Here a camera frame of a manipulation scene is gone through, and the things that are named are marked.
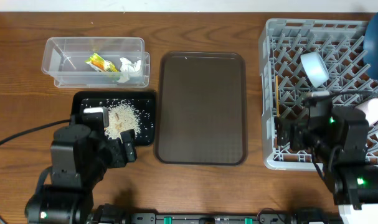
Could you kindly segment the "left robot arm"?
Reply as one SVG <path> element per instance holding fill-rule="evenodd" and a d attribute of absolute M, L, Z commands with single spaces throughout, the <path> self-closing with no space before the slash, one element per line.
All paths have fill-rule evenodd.
<path fill-rule="evenodd" d="M 50 151 L 52 165 L 41 173 L 26 205 L 28 223 L 85 223 L 92 191 L 106 171 L 137 159 L 132 129 L 107 139 L 100 129 L 83 124 L 58 129 Z"/>

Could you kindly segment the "green orange snack wrapper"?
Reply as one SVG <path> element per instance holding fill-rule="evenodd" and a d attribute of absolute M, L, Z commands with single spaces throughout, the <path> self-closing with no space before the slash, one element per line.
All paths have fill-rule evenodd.
<path fill-rule="evenodd" d="M 93 53 L 88 59 L 86 59 L 85 63 L 98 72 L 118 72 L 112 62 L 103 59 L 97 53 Z"/>

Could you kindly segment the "dark blue plate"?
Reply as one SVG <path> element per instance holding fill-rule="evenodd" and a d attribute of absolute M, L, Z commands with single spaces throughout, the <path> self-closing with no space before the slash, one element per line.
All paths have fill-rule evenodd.
<path fill-rule="evenodd" d="M 371 66 L 367 71 L 368 76 L 378 80 L 378 12 L 368 23 L 363 47 L 367 51 L 364 63 Z"/>

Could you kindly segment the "light blue bowl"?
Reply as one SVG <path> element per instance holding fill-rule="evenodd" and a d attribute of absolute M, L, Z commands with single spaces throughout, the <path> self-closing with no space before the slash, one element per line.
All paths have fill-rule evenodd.
<path fill-rule="evenodd" d="M 328 81 L 328 69 L 319 53 L 311 52 L 302 54 L 300 59 L 306 76 L 315 88 Z"/>

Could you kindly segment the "rice leftovers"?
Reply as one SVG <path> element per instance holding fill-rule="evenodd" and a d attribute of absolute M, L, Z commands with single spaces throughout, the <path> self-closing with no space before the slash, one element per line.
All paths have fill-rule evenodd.
<path fill-rule="evenodd" d="M 106 107 L 109 127 L 105 135 L 109 139 L 120 138 L 120 133 L 129 129 L 135 131 L 136 145 L 148 146 L 154 141 L 155 102 L 138 98 L 84 98 L 79 111 L 90 107 Z"/>

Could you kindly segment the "wooden chopstick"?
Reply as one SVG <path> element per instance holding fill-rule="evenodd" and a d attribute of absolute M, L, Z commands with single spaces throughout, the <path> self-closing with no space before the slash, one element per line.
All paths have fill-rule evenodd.
<path fill-rule="evenodd" d="M 278 83 L 278 75 L 275 75 L 275 98 L 276 98 L 276 116 L 280 116 L 280 102 L 279 102 L 279 83 Z"/>

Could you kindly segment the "white tissue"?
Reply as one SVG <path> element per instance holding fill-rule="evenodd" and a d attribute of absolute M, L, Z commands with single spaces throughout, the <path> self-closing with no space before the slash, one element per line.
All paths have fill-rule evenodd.
<path fill-rule="evenodd" d="M 132 78 L 139 78 L 143 76 L 141 60 L 132 62 L 131 60 L 125 57 L 122 57 L 120 58 L 120 62 L 121 62 L 121 67 L 120 67 L 121 76 L 120 76 L 120 79 L 117 81 L 118 83 L 126 83 Z"/>

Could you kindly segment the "white cup pink inside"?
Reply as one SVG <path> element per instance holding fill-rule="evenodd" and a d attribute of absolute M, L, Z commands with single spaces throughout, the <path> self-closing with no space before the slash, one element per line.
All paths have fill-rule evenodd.
<path fill-rule="evenodd" d="M 361 110 L 365 114 L 369 126 L 378 122 L 378 98 L 367 100 L 357 105 L 356 109 Z"/>

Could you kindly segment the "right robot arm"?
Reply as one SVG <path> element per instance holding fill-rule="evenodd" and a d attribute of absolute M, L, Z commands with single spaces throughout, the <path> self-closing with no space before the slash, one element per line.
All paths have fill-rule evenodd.
<path fill-rule="evenodd" d="M 327 106 L 307 120 L 275 118 L 278 144 L 308 150 L 333 195 L 343 223 L 378 223 L 378 167 L 366 162 L 369 123 L 364 112 Z"/>

